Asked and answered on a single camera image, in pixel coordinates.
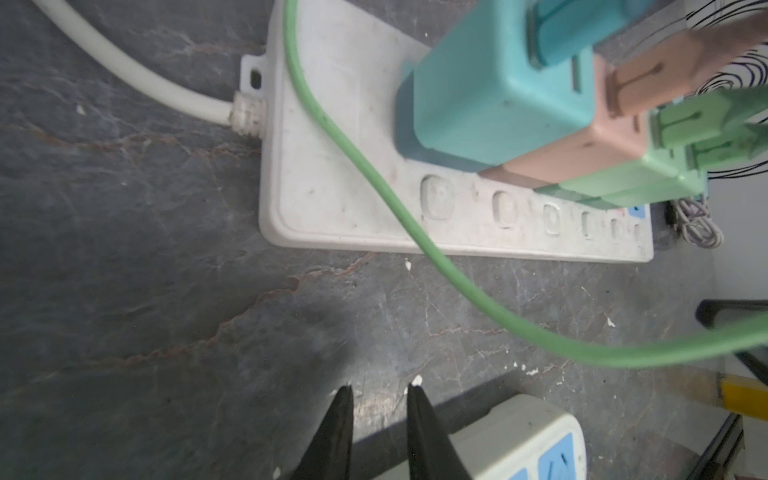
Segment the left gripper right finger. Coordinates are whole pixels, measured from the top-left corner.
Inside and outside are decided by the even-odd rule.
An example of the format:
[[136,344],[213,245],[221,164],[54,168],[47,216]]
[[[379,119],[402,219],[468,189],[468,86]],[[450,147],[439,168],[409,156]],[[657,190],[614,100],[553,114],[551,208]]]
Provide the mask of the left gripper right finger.
[[411,480],[471,479],[421,386],[408,386],[406,429]]

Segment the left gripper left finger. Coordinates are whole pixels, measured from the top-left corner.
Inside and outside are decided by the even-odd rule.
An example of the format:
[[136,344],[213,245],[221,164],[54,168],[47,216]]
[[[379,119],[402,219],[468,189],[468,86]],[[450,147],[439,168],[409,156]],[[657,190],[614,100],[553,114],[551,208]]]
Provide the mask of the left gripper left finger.
[[344,385],[336,392],[290,479],[349,479],[353,425],[353,390],[351,386]]

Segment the long colourful power strip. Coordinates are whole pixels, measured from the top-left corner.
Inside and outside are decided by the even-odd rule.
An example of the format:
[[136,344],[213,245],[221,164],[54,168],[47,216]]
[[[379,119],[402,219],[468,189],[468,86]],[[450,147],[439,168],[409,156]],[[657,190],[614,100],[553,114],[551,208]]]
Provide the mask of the long colourful power strip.
[[[448,255],[644,263],[650,212],[597,210],[399,155],[395,94],[427,46],[346,1],[302,1],[297,41],[311,92]],[[374,188],[301,105],[284,56],[283,5],[266,52],[244,56],[263,75],[259,228],[292,248],[415,254]]]

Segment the light green plug adapter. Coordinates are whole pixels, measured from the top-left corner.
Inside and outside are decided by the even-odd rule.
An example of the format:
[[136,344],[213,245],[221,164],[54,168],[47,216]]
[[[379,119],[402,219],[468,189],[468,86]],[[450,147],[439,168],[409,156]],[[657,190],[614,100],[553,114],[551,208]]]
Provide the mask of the light green plug adapter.
[[601,210],[696,197],[706,190],[706,173],[685,148],[650,149],[641,158],[557,184],[539,194]]

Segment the teal plug adapter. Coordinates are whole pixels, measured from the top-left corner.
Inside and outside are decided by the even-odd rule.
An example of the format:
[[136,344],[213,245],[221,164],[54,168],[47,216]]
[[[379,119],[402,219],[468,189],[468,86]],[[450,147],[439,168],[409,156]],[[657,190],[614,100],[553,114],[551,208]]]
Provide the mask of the teal plug adapter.
[[479,1],[415,64],[396,94],[402,157],[480,172],[590,125],[592,48],[534,65],[528,11],[525,1]]

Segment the pink plug adapter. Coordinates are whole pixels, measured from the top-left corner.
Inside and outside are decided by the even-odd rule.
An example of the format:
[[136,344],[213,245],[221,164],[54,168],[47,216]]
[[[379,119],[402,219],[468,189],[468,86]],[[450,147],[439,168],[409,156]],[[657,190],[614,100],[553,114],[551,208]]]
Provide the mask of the pink plug adapter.
[[642,157],[650,143],[648,114],[612,117],[606,81],[612,66],[593,60],[595,115],[585,128],[479,173],[493,181],[535,189],[582,177]]

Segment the short blue power strip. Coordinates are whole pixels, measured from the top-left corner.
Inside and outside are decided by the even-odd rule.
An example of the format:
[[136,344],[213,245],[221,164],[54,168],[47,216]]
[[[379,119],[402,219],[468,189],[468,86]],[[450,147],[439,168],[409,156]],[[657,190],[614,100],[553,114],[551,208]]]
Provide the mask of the short blue power strip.
[[[471,479],[587,477],[586,446],[579,422],[527,394],[516,395],[474,423],[447,434]],[[379,477],[410,479],[408,458]]]

